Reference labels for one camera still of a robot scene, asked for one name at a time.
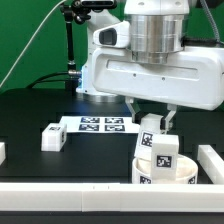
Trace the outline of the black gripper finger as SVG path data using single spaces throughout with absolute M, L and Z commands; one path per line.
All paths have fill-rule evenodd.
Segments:
M 160 130 L 162 134 L 166 134 L 173 127 L 173 118 L 177 112 L 177 106 L 174 104 L 167 105 L 168 114 L 163 116 L 160 121 Z
M 140 124 L 141 119 L 145 116 L 144 112 L 140 109 L 137 100 L 133 97 L 126 97 L 125 103 L 132 115 L 132 122 L 135 124 Z

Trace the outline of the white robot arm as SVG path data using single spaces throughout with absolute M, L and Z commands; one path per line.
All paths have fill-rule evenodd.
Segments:
M 119 21 L 102 0 L 81 0 L 89 11 L 88 59 L 81 94 L 121 95 L 133 121 L 169 129 L 179 106 L 213 110 L 224 102 L 224 46 L 206 0 L 126 0 Z M 186 37 L 190 9 L 201 5 L 215 40 Z

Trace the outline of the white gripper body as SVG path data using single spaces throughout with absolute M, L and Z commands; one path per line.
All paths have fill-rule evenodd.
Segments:
M 96 90 L 206 110 L 224 102 L 224 48 L 186 46 L 164 62 L 139 62 L 127 48 L 130 37 L 126 21 L 94 32 Z

